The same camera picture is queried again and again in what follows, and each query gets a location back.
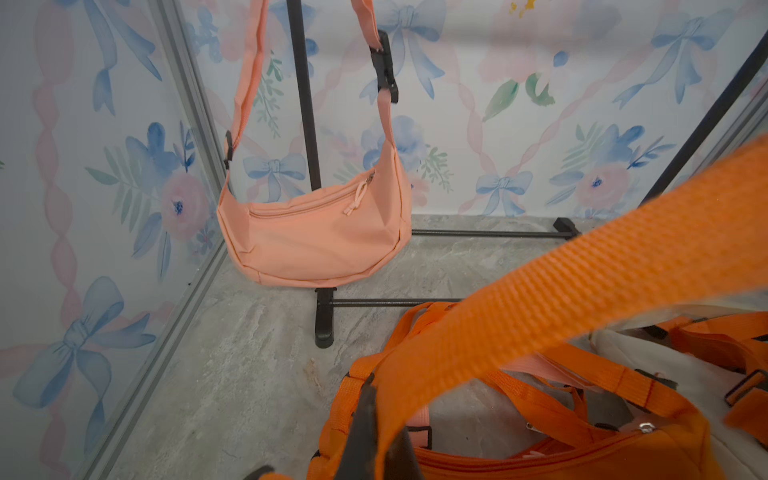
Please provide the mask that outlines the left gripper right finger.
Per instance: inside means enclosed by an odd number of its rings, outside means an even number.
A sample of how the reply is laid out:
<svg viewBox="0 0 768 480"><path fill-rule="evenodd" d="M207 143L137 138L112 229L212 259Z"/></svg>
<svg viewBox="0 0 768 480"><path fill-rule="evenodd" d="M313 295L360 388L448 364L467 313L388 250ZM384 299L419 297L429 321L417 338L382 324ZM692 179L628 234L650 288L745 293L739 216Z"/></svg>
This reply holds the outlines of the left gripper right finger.
<svg viewBox="0 0 768 480"><path fill-rule="evenodd" d="M411 443L409 430L403 427L391 441L383 442L384 480L423 480L423 474Z"/></svg>

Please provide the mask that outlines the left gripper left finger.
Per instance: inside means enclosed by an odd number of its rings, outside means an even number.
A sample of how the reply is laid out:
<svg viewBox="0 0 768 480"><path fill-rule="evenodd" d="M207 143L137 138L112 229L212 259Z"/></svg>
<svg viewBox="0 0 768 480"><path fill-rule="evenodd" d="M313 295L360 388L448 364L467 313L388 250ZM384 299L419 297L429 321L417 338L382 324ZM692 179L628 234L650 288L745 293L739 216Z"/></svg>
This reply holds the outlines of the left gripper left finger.
<svg viewBox="0 0 768 480"><path fill-rule="evenodd" d="M365 383L334 479L374 479L377 443L376 389L371 383Z"/></svg>

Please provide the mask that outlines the orange crescent bag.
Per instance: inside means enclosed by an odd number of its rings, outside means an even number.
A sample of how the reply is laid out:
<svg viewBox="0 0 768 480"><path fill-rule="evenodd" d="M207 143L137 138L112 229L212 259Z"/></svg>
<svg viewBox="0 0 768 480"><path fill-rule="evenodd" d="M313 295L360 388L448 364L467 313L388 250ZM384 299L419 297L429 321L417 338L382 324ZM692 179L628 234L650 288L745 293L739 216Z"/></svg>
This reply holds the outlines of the orange crescent bag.
<svg viewBox="0 0 768 480"><path fill-rule="evenodd" d="M325 348L339 349L339 368L345 373L354 360L384 346L405 312L403 306L319 306L316 331ZM662 422L661 417L645 413L603 389L589 388L585 394L590 424L624 430L643 421L654 425ZM435 451L482 459L520 453L544 438L525 428L523 417L502 393L478 380L435 400L429 406L426 423L433 428Z"/></svg>

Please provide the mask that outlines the beige crossbody bag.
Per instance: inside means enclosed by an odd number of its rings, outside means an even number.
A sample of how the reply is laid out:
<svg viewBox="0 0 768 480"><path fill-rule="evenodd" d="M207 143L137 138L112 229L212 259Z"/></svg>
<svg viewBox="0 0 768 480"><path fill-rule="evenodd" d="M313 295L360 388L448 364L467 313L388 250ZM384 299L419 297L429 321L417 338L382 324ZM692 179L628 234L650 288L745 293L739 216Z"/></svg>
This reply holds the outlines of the beige crossbody bag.
<svg viewBox="0 0 768 480"><path fill-rule="evenodd" d="M710 423L715 458L729 479L765 479L767 451L747 433L725 425L724 395L742 376L648 340L600 330L590 336L598 355L676 384Z"/></svg>

